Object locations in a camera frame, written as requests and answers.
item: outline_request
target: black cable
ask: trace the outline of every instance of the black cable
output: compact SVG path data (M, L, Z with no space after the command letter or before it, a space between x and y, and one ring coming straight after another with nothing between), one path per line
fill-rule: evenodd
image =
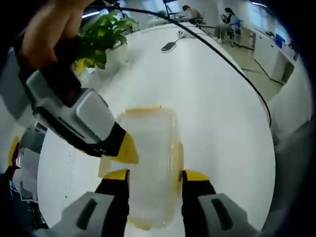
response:
M257 88L251 83L251 81L228 59L226 58L219 50L217 50L213 45L211 45L209 42L207 42L205 39L203 39L202 37L200 37L199 35L197 35L196 33L194 33L193 31L191 31L189 28L181 25L180 23L178 23L177 21L163 16L163 15L159 15L155 12L152 11L147 11L147 10L140 10L140 9L135 9L135 8L127 8L127 7L114 7L114 6L106 6L105 7L107 10L123 10L123 11L132 11L132 12L138 12L138 13L144 13L144 14L150 14L153 16L158 16L160 18L163 18L166 21L169 21L171 23L173 23L174 25L182 28L183 30L185 30L186 32L190 33L191 35L195 36L197 39L199 39L200 41L202 41L204 44L206 44L209 48L211 48L213 51L215 51L219 56L221 56L232 68L234 68L250 85L251 87L256 91L256 93L259 95L260 99L263 101L268 114L269 114L269 126L271 127L271 113L269 110L269 107L265 101L265 99L263 98L263 96L260 94L260 92L257 90Z
M178 27L177 27L177 26L173 26L173 27L163 27L163 28L152 29L152 30L148 30L148 31L142 32L142 35L143 35L144 33L151 32L151 31L158 31L158 30L163 30L163 29L174 29L174 28L178 28ZM197 34L197 35L205 35L205 36L211 37L211 36L208 35L207 33L196 33L196 34Z
M206 33L197 33L197 35L204 35L204 36L208 36L208 37L210 37L208 34L206 34ZM182 38L178 38L176 41L175 41L175 43L178 41L178 40L181 40L181 39L185 39L185 38L187 38L188 36L184 36L184 37L182 37Z

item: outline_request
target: white cabinet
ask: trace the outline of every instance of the white cabinet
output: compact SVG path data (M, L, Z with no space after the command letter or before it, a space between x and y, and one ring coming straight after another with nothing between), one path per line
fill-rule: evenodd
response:
M266 36L257 35L253 58L260 64L270 78L273 77L277 55L278 48L274 42Z
M259 63L268 77L280 83L286 83L294 70L293 55L280 49L275 42L262 33L256 33L256 45L253 58Z

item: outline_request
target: human hand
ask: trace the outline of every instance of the human hand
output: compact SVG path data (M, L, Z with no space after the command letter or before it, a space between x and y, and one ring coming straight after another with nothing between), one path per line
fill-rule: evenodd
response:
M56 62L54 47L60 39L78 34L84 9L93 0L55 0L45 5L25 29L20 51L28 65L37 70Z

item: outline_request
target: ceiling light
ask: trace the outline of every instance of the ceiling light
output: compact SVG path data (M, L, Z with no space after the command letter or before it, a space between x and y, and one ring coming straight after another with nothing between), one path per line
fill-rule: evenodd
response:
M252 4L267 7L266 5L263 5L263 4L260 4L260 3L257 3L257 2L252 2Z
M88 16L93 16L93 15L96 15L96 14L99 14L99 13L100 13L99 11L96 11L96 12L93 12L93 13L89 13L89 14L83 15L82 18L86 18Z

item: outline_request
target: chair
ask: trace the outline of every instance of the chair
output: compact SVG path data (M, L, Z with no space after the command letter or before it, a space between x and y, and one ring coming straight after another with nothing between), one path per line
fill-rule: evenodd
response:
M233 25L232 30L227 31L227 35L231 40L232 47L234 43L236 43L240 47L240 40L241 40L241 27L243 25L243 20L239 20L238 24Z
M202 26L206 25L206 22L204 21L204 12L201 13L201 18L195 19L195 26L198 27L200 30Z

